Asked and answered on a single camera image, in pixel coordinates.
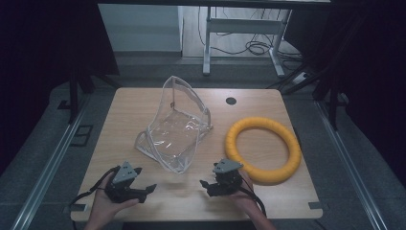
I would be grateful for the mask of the white power strip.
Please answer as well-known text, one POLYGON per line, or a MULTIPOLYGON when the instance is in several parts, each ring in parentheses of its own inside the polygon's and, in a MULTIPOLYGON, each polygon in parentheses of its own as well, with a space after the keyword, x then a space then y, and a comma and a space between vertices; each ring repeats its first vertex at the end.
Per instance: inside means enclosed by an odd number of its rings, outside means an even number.
POLYGON ((309 77, 308 73, 306 72, 302 72, 301 74, 299 74, 293 81, 293 84, 299 84, 302 81, 306 80, 309 77))

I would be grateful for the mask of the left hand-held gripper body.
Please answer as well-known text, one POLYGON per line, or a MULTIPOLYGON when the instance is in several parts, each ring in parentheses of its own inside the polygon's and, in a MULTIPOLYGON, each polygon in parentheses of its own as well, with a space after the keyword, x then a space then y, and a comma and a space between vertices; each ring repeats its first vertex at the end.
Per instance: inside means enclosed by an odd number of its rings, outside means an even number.
POLYGON ((122 203, 135 198, 138 198, 140 203, 144 203, 147 198, 146 190, 130 188, 137 176, 132 166, 125 161, 108 180, 104 191, 114 203, 122 203))

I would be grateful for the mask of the black floor plate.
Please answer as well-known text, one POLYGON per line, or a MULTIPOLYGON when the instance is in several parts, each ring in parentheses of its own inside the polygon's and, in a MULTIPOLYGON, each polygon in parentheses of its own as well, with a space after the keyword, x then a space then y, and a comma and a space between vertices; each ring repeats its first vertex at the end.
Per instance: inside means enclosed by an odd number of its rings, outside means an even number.
POLYGON ((91 133, 93 130, 92 125, 80 125, 78 126, 74 137, 71 141, 71 147, 86 147, 90 139, 91 133))

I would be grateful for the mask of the dark curtain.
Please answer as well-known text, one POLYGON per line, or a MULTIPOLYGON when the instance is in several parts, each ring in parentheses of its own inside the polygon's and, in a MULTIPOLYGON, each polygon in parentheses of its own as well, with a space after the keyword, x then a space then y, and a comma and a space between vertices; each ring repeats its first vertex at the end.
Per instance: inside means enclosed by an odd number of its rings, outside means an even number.
POLYGON ((101 0, 0 0, 0 174, 71 79, 117 75, 101 0))
POLYGON ((406 187, 406 0, 331 0, 328 10, 295 10, 285 40, 314 71, 331 64, 363 16, 336 69, 322 76, 313 97, 336 88, 346 111, 406 187))

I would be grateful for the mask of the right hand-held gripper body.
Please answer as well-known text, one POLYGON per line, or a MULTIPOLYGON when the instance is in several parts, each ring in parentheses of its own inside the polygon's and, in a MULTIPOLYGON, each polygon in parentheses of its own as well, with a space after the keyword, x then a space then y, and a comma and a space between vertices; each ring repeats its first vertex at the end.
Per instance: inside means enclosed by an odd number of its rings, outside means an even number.
POLYGON ((217 166, 217 169, 213 169, 215 183, 211 184, 213 187, 207 190, 208 195, 228 196, 235 193, 242 183, 242 176, 238 172, 242 164, 224 158, 218 162, 217 166))

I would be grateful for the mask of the black metal stand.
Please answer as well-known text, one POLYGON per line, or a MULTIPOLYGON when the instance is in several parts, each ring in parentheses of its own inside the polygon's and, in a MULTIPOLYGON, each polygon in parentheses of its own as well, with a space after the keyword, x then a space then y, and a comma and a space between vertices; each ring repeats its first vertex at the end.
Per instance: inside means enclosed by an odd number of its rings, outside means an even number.
POLYGON ((95 68, 86 65, 75 67, 69 77, 69 100, 62 101, 58 106, 58 109, 68 109, 70 111, 69 124, 72 124, 79 116, 79 90, 85 95, 93 94, 96 89, 92 80, 93 77, 96 77, 113 88, 118 89, 121 85, 112 80, 111 76, 119 75, 120 71, 117 65, 114 65, 111 70, 106 71, 98 71, 95 68))
POLYGON ((300 83, 285 89, 285 87, 296 79, 303 70, 309 67, 309 61, 303 61, 296 69, 291 73, 282 77, 280 80, 272 83, 268 86, 268 89, 276 87, 282 92, 283 95, 290 95, 300 89, 306 87, 307 85, 317 81, 318 84, 312 93, 312 98, 316 101, 322 101, 326 96, 329 96, 329 101, 327 102, 327 120, 334 130, 337 129, 336 122, 336 112, 337 107, 341 105, 339 102, 339 60, 333 58, 322 70, 315 72, 310 77, 305 78, 300 83))

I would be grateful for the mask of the person's right hand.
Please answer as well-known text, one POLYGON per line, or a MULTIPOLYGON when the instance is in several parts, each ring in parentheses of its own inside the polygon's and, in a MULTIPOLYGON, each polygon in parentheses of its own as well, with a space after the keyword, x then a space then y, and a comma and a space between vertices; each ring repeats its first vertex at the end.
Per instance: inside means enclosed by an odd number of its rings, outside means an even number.
MULTIPOLYGON (((253 192, 253 183, 249 178, 247 172, 243 170, 238 171, 243 178, 243 182, 241 184, 242 188, 253 192)), ((233 201, 236 207, 244 212, 248 217, 253 217, 256 214, 260 214, 260 208, 258 204, 255 202, 253 198, 249 195, 245 194, 242 191, 235 192, 234 194, 230 195, 229 198, 233 201)))

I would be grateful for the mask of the metal floor rail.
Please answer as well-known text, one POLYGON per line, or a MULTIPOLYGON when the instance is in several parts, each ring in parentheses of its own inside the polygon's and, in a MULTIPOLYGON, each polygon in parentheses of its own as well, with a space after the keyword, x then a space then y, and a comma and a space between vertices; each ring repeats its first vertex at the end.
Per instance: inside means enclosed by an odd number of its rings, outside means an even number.
POLYGON ((45 167, 43 168, 39 178, 36 180, 34 187, 30 191, 30 194, 24 202, 19 214, 14 220, 10 230, 28 230, 34 216, 46 195, 52 180, 54 179, 56 172, 68 150, 76 131, 79 128, 79 124, 84 116, 85 110, 91 100, 91 95, 85 95, 79 103, 79 112, 77 117, 71 124, 66 127, 61 139, 56 145, 55 150, 51 154, 45 167))
POLYGON ((347 172, 347 175, 350 179, 352 187, 356 192, 365 213, 372 225, 374 230, 388 230, 387 224, 383 219, 381 212, 371 194, 371 192, 366 187, 362 177, 359 174, 359 171, 356 169, 350 153, 345 146, 339 132, 332 126, 328 119, 326 106, 321 102, 314 103, 318 113, 324 123, 324 127, 327 131, 327 134, 342 161, 343 167, 347 172))

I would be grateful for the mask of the person's left hand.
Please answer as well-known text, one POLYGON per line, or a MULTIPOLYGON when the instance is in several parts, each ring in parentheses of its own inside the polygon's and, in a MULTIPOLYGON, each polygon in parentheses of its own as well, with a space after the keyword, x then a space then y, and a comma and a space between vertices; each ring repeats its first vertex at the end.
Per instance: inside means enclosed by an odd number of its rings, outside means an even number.
POLYGON ((98 189, 95 194, 89 219, 108 219, 110 222, 123 209, 133 207, 138 203, 138 198, 130 199, 122 203, 114 203, 103 189, 98 189))

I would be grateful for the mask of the clear plastic bag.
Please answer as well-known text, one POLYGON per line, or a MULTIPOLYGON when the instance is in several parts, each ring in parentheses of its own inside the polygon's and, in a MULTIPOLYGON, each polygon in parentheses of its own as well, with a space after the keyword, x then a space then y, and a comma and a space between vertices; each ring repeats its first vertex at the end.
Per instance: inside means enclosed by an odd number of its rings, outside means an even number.
POLYGON ((210 109, 186 81, 172 76, 164 83, 157 112, 138 134, 135 148, 165 170, 184 173, 212 128, 210 109))

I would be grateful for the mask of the white desk frame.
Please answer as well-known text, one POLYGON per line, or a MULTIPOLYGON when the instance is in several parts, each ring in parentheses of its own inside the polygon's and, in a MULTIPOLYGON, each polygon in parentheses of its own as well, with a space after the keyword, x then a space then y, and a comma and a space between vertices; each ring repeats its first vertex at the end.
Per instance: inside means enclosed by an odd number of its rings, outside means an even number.
POLYGON ((203 53, 203 74, 208 76, 211 73, 211 34, 231 33, 239 35, 274 35, 275 40, 268 50, 277 76, 282 78, 284 71, 279 58, 279 48, 287 26, 291 10, 285 10, 281 20, 268 19, 236 19, 212 17, 212 8, 207 8, 206 30, 203 53))

